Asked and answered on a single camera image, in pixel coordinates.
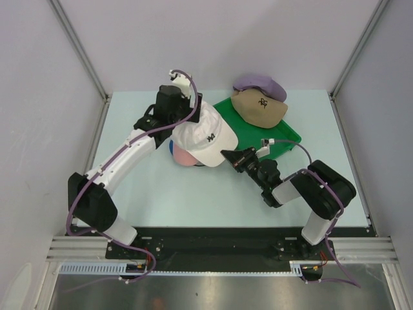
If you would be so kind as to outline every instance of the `green tray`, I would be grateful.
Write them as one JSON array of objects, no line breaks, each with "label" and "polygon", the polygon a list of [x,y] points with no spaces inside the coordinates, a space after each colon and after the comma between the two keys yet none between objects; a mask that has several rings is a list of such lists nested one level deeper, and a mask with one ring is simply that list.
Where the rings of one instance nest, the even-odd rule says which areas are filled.
[{"label": "green tray", "polygon": [[[255,147],[258,150],[261,148],[261,139],[265,138],[292,140],[297,143],[301,142],[299,134],[283,120],[281,120],[277,126],[270,129],[264,129],[246,123],[233,108],[231,98],[227,98],[226,100],[217,103],[214,107],[237,134],[237,150],[243,150],[249,147]],[[271,145],[271,153],[261,159],[267,158],[274,160],[286,151],[291,150],[294,146],[295,145],[291,143],[276,143]]]}]

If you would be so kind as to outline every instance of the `black bracket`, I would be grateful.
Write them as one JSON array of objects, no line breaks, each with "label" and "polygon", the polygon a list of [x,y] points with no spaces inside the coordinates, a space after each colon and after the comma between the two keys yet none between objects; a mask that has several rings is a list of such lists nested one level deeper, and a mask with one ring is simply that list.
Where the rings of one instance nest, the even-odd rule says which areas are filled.
[{"label": "black bracket", "polygon": [[[333,242],[328,241],[328,244],[334,251]],[[311,246],[301,238],[280,239],[272,245],[272,249],[274,250],[274,258],[280,261],[319,260],[321,251],[327,255],[328,259],[333,259],[324,241]]]},{"label": "black bracket", "polygon": [[[151,252],[157,260],[162,260],[164,253],[163,239],[136,238],[130,246],[146,249]],[[108,242],[105,258],[108,260],[146,260],[146,254],[135,250],[125,249],[113,242]]]}]

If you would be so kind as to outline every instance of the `purple baseball cap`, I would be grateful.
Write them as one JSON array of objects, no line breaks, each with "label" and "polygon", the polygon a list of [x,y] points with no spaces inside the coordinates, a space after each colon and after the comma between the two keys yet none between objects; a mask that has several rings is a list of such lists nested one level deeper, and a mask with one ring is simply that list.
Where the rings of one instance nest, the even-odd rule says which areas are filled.
[{"label": "purple baseball cap", "polygon": [[287,92],[280,84],[276,83],[270,76],[260,76],[259,74],[247,74],[234,83],[235,90],[246,90],[258,88],[264,95],[281,102],[287,98]]}]

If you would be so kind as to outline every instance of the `tan baseball cap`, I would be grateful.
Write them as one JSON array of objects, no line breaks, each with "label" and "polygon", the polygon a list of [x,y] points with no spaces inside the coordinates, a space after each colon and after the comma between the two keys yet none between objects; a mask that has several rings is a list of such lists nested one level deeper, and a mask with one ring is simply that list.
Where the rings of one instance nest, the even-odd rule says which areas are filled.
[{"label": "tan baseball cap", "polygon": [[272,128],[284,117],[288,106],[265,96],[258,89],[246,89],[231,97],[232,106],[249,124]]}]

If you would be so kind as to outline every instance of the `light blue table surface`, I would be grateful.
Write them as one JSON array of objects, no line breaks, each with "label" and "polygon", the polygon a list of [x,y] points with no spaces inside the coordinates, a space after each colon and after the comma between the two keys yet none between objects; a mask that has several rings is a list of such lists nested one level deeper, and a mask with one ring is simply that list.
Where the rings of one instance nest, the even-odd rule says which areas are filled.
[{"label": "light blue table surface", "polygon": [[[229,90],[203,91],[211,104],[229,97]],[[97,149],[94,165],[120,146],[133,124],[155,102],[156,92],[115,92]],[[284,120],[303,138],[313,160],[336,169],[353,184],[332,107],[325,90],[289,90]],[[304,226],[310,208],[302,198],[281,208],[268,207],[260,188],[228,163],[216,168],[182,167],[168,150],[169,141],[141,161],[117,188],[113,200],[119,214],[134,226],[163,227],[292,227]],[[277,159],[281,176],[306,167],[308,159],[298,147]],[[368,226],[357,195],[337,224]]]}]

